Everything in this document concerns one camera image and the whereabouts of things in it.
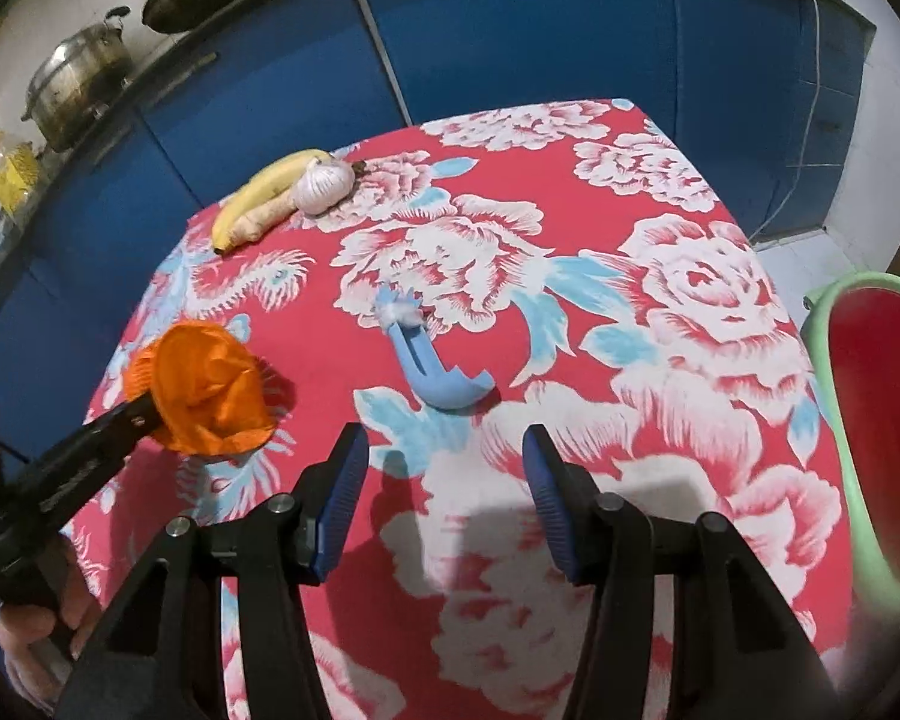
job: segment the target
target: metal screw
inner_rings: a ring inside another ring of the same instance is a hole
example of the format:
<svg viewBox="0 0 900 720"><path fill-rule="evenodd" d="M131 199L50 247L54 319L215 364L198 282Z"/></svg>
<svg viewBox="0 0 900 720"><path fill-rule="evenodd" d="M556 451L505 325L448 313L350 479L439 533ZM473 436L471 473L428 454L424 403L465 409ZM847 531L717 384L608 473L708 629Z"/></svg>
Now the metal screw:
<svg viewBox="0 0 900 720"><path fill-rule="evenodd" d="M290 495L290 493L276 494L269 501L266 501L266 507L274 514L288 512L290 509L293 509L293 495Z"/></svg>
<svg viewBox="0 0 900 720"><path fill-rule="evenodd" d="M597 506L605 512L619 512L624 508L624 499L617 493L600 493L597 496Z"/></svg>
<svg viewBox="0 0 900 720"><path fill-rule="evenodd" d="M722 514L717 514L717 512L703 514L701 522L703 522L703 527L707 528L711 533L723 533L727 529L727 525L730 525L727 522L727 518Z"/></svg>
<svg viewBox="0 0 900 720"><path fill-rule="evenodd" d="M189 529L190 521L186 517L174 517L167 523L167 535L174 538L183 536L183 533L186 533Z"/></svg>

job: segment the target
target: garlic bulb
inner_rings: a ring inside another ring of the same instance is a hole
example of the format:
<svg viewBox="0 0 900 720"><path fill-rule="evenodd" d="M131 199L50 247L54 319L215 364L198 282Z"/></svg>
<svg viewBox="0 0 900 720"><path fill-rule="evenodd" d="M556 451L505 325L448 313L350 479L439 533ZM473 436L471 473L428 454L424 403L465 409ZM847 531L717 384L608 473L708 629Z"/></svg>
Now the garlic bulb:
<svg viewBox="0 0 900 720"><path fill-rule="evenodd" d="M290 187L290 199L305 214L322 214L350 194L355 180L350 162L320 162L314 157L298 182Z"/></svg>

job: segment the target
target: hand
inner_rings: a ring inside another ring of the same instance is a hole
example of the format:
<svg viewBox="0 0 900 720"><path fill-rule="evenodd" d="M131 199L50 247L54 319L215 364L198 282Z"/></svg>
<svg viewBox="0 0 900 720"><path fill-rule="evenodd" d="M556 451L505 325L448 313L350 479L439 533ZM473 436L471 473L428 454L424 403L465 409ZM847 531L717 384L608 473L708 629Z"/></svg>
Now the hand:
<svg viewBox="0 0 900 720"><path fill-rule="evenodd" d="M74 546L63 536L61 541L69 569L60 598L60 619L74 630L71 649L77 658L103 611L87 587ZM36 661L29 645L48 637L55 623L56 617L48 608L4 604L0 609L0 646L10 683L31 704L47 712L59 698L63 685Z"/></svg>

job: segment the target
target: cabinet door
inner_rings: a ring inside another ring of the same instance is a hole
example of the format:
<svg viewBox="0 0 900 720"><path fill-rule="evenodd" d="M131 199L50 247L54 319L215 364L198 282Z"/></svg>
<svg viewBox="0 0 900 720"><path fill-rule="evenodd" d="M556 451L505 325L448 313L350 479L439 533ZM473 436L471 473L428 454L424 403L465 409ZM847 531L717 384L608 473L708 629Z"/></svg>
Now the cabinet door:
<svg viewBox="0 0 900 720"><path fill-rule="evenodd" d="M799 0L677 0L677 8L677 145L749 234L784 169Z"/></svg>
<svg viewBox="0 0 900 720"><path fill-rule="evenodd" d="M0 268L0 438L32 458L79 428L113 346L11 255Z"/></svg>
<svg viewBox="0 0 900 720"><path fill-rule="evenodd" d="M847 5L817 0L820 9L820 82L852 97L860 94L866 58L866 38L874 26ZM814 30L817 22L813 0L800 0L800 77L816 83L817 54Z"/></svg>
<svg viewBox="0 0 900 720"><path fill-rule="evenodd" d="M673 133L673 0L368 0L414 122L629 98Z"/></svg>
<svg viewBox="0 0 900 720"><path fill-rule="evenodd" d="M794 187L797 169L788 167L780 176L780 182L773 193L773 200L770 201L766 216L769 217L778 208L790 189L794 191L780 213L763 229L760 236L789 235L823 224L833 202L833 196L837 194L837 186L840 186L840 176L843 172L843 165L804 167L800 171L797 186Z"/></svg>
<svg viewBox="0 0 900 720"><path fill-rule="evenodd" d="M787 148L787 167L800 164L800 147L806 132L807 114L813 105L816 84L800 81L797 86L797 105L790 125L790 145ZM810 131L807 133L804 165L842 165L850 151L853 123L857 118L857 98L821 86L817 95Z"/></svg>
<svg viewBox="0 0 900 720"><path fill-rule="evenodd" d="M29 268L112 348L199 204L138 119L113 124L79 160L31 222Z"/></svg>
<svg viewBox="0 0 900 720"><path fill-rule="evenodd" d="M404 126L355 0L271 1L182 64L143 113L204 205L300 148Z"/></svg>

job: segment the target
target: plastic bottle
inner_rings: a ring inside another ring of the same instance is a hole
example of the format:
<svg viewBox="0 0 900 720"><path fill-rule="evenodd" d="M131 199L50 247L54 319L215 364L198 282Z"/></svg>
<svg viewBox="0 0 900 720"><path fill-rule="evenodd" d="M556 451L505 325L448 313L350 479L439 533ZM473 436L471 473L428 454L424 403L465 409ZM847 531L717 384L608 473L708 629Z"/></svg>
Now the plastic bottle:
<svg viewBox="0 0 900 720"><path fill-rule="evenodd" d="M31 144L0 129L0 204L10 218L26 208L40 176Z"/></svg>

